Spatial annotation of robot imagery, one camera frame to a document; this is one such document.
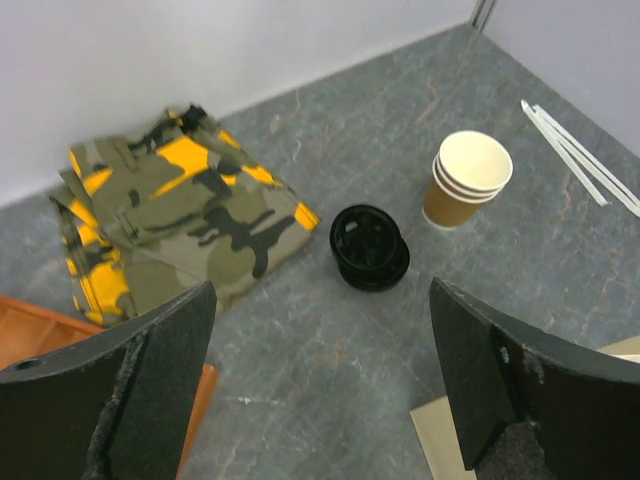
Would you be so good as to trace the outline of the stack of paper cups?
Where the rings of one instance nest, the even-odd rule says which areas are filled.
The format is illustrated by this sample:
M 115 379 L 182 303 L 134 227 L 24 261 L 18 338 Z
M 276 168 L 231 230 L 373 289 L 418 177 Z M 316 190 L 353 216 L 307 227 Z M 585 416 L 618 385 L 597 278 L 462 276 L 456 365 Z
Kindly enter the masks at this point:
M 444 230 L 461 226 L 501 193 L 513 170 L 510 154 L 495 138 L 474 130 L 448 135 L 432 161 L 425 220 Z

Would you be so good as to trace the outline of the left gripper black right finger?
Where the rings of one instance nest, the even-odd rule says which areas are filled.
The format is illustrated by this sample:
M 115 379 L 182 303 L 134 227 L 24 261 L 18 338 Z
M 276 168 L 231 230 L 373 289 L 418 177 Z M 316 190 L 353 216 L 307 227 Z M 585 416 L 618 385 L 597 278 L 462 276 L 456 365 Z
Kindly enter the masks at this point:
M 508 425 L 528 421 L 556 478 L 638 478 L 638 363 L 546 333 L 440 278 L 429 306 L 466 469 Z

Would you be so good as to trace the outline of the orange compartment tray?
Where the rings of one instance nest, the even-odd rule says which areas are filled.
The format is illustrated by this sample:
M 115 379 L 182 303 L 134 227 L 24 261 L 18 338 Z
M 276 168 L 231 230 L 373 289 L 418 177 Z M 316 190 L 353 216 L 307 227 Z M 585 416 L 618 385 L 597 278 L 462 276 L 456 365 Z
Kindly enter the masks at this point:
M 1 295 L 0 329 L 1 369 L 67 347 L 103 331 L 103 328 L 91 322 L 76 320 L 5 295 Z M 212 365 L 203 365 L 177 479 L 181 476 L 198 429 L 205 418 L 218 376 L 218 371 Z

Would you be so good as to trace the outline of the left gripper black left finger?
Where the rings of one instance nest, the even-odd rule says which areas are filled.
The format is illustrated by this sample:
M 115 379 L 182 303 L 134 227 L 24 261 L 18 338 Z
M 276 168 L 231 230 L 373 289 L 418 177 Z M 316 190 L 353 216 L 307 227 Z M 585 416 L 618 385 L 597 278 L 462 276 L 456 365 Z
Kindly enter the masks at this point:
M 204 282 L 3 369 L 2 478 L 176 478 L 216 303 Z

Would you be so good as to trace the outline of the brown paper bag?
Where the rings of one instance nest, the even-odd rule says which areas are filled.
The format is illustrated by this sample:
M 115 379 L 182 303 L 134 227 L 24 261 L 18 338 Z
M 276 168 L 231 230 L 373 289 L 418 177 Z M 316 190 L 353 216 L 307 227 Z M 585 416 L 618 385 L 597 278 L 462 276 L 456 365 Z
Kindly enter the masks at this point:
M 466 470 L 447 396 L 410 411 L 432 478 L 435 480 L 476 480 L 474 470 Z

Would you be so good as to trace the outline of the camouflage folded cloth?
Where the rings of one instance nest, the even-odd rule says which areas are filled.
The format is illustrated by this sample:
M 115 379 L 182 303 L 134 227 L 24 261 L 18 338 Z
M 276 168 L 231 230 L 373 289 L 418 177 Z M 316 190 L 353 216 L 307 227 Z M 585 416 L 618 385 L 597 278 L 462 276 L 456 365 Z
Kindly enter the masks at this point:
M 197 105 L 73 145 L 51 193 L 76 309 L 102 327 L 210 282 L 223 312 L 318 216 Z

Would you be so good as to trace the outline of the white paper straws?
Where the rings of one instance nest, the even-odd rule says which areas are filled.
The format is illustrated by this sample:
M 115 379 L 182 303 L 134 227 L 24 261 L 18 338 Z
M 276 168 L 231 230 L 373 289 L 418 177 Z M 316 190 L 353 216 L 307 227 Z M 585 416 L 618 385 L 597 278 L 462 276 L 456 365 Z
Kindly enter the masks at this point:
M 607 206 L 610 201 L 599 191 L 594 181 L 635 217 L 639 217 L 639 198 L 602 162 L 540 105 L 531 105 L 524 99 L 520 100 L 520 105 L 523 113 L 599 206 Z

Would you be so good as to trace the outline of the stack of black lids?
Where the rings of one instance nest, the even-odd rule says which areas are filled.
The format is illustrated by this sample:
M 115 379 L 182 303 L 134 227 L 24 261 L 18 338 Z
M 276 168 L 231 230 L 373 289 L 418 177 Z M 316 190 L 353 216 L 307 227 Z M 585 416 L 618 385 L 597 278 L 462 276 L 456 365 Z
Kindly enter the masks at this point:
M 329 243 L 342 278 L 360 291 L 393 288 L 410 264 L 409 248 L 398 225 L 373 205 L 343 209 L 331 224 Z

